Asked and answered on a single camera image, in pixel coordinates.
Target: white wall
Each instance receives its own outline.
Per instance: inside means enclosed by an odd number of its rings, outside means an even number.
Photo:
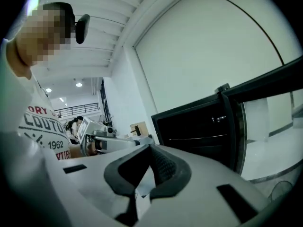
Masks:
[[[285,62],[302,54],[291,27],[270,0],[234,2],[258,14],[256,19],[270,31]],[[211,95],[224,83],[233,87],[282,65],[262,30],[226,0],[180,1],[151,27],[136,50],[158,112]],[[289,95],[269,98],[268,105],[270,131],[290,123]]]
[[[79,94],[62,97],[64,102],[58,98],[51,99],[54,110],[62,109],[66,107],[74,107],[84,104],[98,103],[98,96],[92,94]]]
[[[123,51],[114,65],[112,77],[103,78],[113,126],[120,135],[131,135],[130,124],[146,122],[150,125],[143,106],[134,74]]]

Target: black curved line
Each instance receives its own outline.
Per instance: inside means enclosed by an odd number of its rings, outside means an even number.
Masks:
[[[97,50],[103,50],[103,51],[110,51],[110,52],[113,52],[114,50],[110,50],[110,49],[103,49],[103,48],[97,48],[97,47],[74,47],[73,50],[76,50],[76,49],[97,49]]]
[[[90,17],[100,18],[100,19],[104,19],[104,20],[107,20],[107,21],[111,21],[111,22],[114,22],[114,23],[117,23],[117,24],[121,24],[121,25],[126,26],[125,24],[119,23],[119,22],[117,22],[117,21],[114,21],[114,20],[111,20],[111,19],[108,19],[108,18],[97,17],[97,16],[91,16],[91,15],[90,15]]]
[[[284,66],[284,61],[283,61],[283,59],[282,59],[282,57],[281,57],[281,55],[280,55],[278,49],[276,48],[274,42],[271,40],[271,38],[270,38],[269,35],[266,33],[266,31],[262,28],[262,26],[261,26],[261,25],[260,25],[260,24],[251,16],[251,15],[249,15],[244,9],[240,8],[237,4],[233,3],[233,2],[230,1],[230,0],[226,0],[226,1],[228,1],[228,2],[230,2],[232,5],[236,6],[236,7],[237,7],[238,9],[240,9],[243,13],[245,13],[248,17],[250,17],[252,21],[255,22],[255,24],[263,31],[263,33],[266,35],[266,37],[267,37],[267,38],[269,39],[269,41],[271,42],[271,44],[272,44],[272,46],[274,47],[276,53],[278,54],[278,57],[279,57],[279,59],[280,59],[280,61],[281,61],[281,63],[282,63],[282,66]]]

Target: white ceiling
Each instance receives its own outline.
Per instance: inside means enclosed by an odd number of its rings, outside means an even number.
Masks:
[[[33,67],[36,78],[40,83],[50,83],[54,79],[110,76],[119,38],[144,0],[40,0],[39,3],[57,1],[71,4],[76,21],[83,14],[90,15],[88,34],[84,43],[72,40],[69,50],[60,50],[48,62]]]
[[[39,82],[44,89],[50,88],[52,91],[48,94],[49,98],[59,98],[64,96],[92,94],[91,78],[59,79],[52,82]]]

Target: man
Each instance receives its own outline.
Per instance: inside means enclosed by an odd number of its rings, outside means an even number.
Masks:
[[[26,105],[27,109],[18,125],[18,132],[36,141],[40,147],[53,149],[58,160],[83,155],[79,146],[69,146],[65,129],[32,74],[31,67],[40,61],[48,60],[48,56],[54,55],[60,45],[69,44],[74,32],[75,15],[70,4],[44,4],[27,17],[14,39],[3,40],[1,45],[0,66],[6,75],[5,90],[15,86],[9,86],[9,83],[18,81],[31,95],[31,102]],[[4,104],[8,105],[9,100],[11,107],[24,103],[4,98]],[[95,142],[89,145],[86,153],[89,156],[96,154]]]

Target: black frame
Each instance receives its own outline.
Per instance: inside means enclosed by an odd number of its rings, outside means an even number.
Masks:
[[[302,89],[302,68],[303,56],[266,74],[219,92],[218,94],[153,115],[151,118],[160,144],[164,142],[163,132],[159,129],[158,120],[214,104],[223,104],[229,124],[230,136],[228,149],[230,162],[228,167],[240,174],[244,164],[246,148],[246,144],[240,147],[243,142],[239,130],[240,122],[237,113],[241,103]]]
[[[214,123],[209,125],[210,127],[205,127],[203,125],[207,125],[210,123],[210,117],[201,119],[201,116],[204,114],[204,109],[207,112],[206,115],[209,116],[209,113],[213,113],[213,117],[215,116],[225,116],[224,114],[224,105],[222,103],[222,95],[221,94],[213,94],[206,98],[194,101],[187,105],[183,105],[156,115],[153,115],[152,121],[156,130],[156,134],[159,139],[159,143],[164,146],[169,146],[177,149],[181,149],[193,154],[198,154],[206,157],[210,157],[215,159],[227,167],[231,167],[231,164],[234,165],[234,161],[230,163],[229,157],[226,157],[226,154],[229,154],[228,150],[229,140],[228,130],[224,130],[225,125],[227,124],[227,119],[224,119],[225,122],[221,122],[220,124]],[[183,132],[174,133],[174,130],[168,130],[168,132],[164,135],[165,129],[167,127],[170,128],[170,124],[172,128],[176,123],[176,119],[172,119],[172,123],[161,123],[160,120],[168,119],[170,117],[183,115],[189,113],[191,114],[188,119],[189,127],[185,127]]]
[[[104,114],[106,117],[107,122],[109,123],[108,126],[113,126],[112,124],[112,118],[110,116],[109,108],[108,108],[108,103],[107,103],[107,98],[106,98],[106,92],[105,92],[105,87],[104,87],[104,80],[102,79],[101,83],[101,99],[102,99],[102,106],[104,110]]]

